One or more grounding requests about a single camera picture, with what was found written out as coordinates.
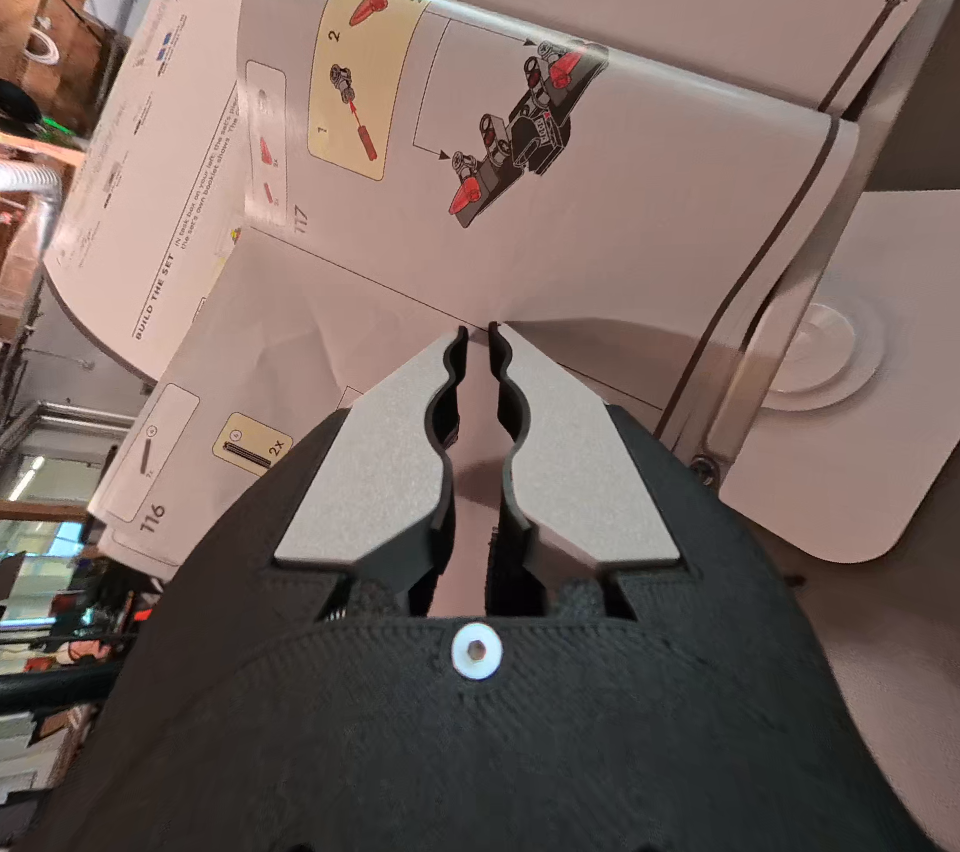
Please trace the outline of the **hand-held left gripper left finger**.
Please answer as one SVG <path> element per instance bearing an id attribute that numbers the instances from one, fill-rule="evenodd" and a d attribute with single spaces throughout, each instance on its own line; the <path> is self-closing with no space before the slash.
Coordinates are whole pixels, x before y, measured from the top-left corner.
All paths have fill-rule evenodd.
<path id="1" fill-rule="evenodd" d="M 465 329 L 443 334 L 353 402 L 275 550 L 279 564 L 449 562 L 449 449 L 468 344 Z"/>

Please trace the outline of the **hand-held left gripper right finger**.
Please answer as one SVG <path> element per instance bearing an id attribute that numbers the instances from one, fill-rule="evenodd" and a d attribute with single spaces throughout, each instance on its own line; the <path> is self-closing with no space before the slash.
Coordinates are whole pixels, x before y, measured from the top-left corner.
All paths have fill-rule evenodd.
<path id="1" fill-rule="evenodd" d="M 502 495 L 534 576 L 675 567 L 681 554 L 608 404 L 506 324 L 489 327 L 498 420 L 512 438 Z"/>

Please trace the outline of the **lego instruction booklet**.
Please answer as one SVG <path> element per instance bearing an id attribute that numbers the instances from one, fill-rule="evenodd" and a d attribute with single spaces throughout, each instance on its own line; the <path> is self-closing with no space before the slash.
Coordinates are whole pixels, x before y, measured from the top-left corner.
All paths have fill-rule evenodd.
<path id="1" fill-rule="evenodd" d="M 855 154 L 920 0 L 193 0 L 152 135 L 199 148 L 94 500 L 170 578 L 290 444 L 459 326 L 516 323 L 678 437 Z"/>

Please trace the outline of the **white metal book stand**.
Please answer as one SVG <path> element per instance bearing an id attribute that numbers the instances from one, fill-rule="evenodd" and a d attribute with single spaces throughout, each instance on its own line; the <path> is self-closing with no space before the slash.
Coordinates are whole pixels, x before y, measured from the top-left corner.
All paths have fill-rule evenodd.
<path id="1" fill-rule="evenodd" d="M 958 0 L 921 0 L 826 117 L 786 210 L 654 430 L 729 506 L 856 565 L 905 533 L 958 443 Z"/>

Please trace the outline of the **white printed task sheet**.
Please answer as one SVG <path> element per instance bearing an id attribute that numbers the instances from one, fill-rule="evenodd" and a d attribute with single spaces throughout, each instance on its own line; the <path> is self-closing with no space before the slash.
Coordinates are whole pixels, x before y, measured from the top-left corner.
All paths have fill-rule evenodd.
<path id="1" fill-rule="evenodd" d="M 150 0 L 43 264 L 75 326 L 159 379 L 239 236 L 242 0 Z"/>

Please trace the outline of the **silver ventilation duct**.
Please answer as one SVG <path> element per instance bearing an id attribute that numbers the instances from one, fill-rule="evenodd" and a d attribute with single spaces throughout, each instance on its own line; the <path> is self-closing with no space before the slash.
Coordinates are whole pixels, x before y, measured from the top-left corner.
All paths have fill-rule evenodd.
<path id="1" fill-rule="evenodd" d="M 1 162 L 1 191 L 26 193 L 36 200 L 39 208 L 38 256 L 48 249 L 61 216 L 64 203 L 64 181 L 54 168 L 32 163 Z"/>

